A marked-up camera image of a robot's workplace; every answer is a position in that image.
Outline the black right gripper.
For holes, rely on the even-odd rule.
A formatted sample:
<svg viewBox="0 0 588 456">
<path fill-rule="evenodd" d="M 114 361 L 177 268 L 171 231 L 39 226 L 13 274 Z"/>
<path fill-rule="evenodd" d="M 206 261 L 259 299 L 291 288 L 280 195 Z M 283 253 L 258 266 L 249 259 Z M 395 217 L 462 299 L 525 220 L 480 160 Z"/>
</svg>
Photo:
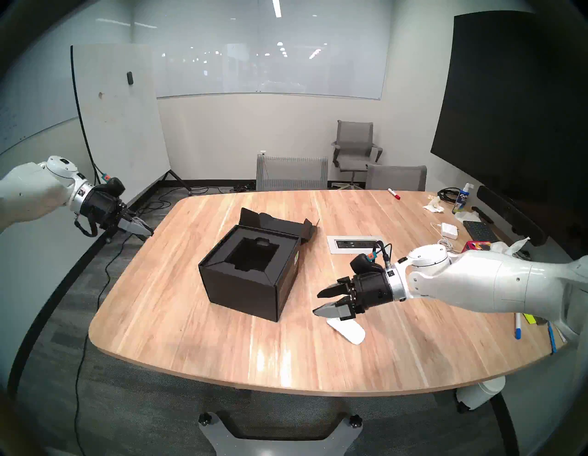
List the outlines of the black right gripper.
<svg viewBox="0 0 588 456">
<path fill-rule="evenodd" d="M 387 271 L 366 272 L 339 278 L 317 293 L 317 298 L 333 298 L 340 295 L 350 295 L 351 299 L 340 299 L 329 302 L 312 312 L 316 316 L 327 319 L 346 321 L 355 319 L 357 314 L 365 313 L 369 308 L 394 301 L 394 295 L 389 284 Z"/>
</svg>

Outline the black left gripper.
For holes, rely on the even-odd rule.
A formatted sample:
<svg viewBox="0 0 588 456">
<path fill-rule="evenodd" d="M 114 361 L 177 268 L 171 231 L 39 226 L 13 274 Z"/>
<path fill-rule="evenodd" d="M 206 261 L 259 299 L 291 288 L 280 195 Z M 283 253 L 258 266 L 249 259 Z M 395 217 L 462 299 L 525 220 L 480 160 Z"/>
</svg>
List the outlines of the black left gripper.
<svg viewBox="0 0 588 456">
<path fill-rule="evenodd" d="M 120 199 L 124 191 L 124 185 L 82 185 L 81 216 L 87 219 L 90 230 L 117 228 L 141 240 L 153 236 L 153 229 L 143 220 L 128 215 L 128 208 Z"/>
</svg>

